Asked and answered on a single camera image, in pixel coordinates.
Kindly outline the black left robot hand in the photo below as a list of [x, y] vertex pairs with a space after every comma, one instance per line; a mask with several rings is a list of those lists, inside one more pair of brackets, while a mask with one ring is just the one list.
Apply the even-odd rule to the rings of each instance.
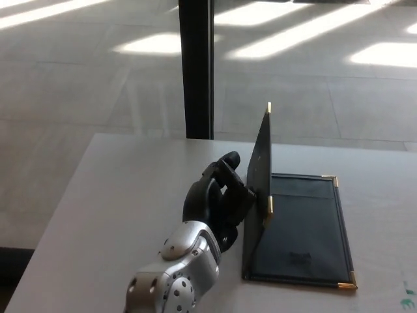
[[210, 163], [194, 182], [184, 201], [182, 220], [205, 223], [213, 232], [220, 251], [226, 252], [238, 237], [237, 226], [256, 200], [236, 169], [240, 155], [231, 151]]

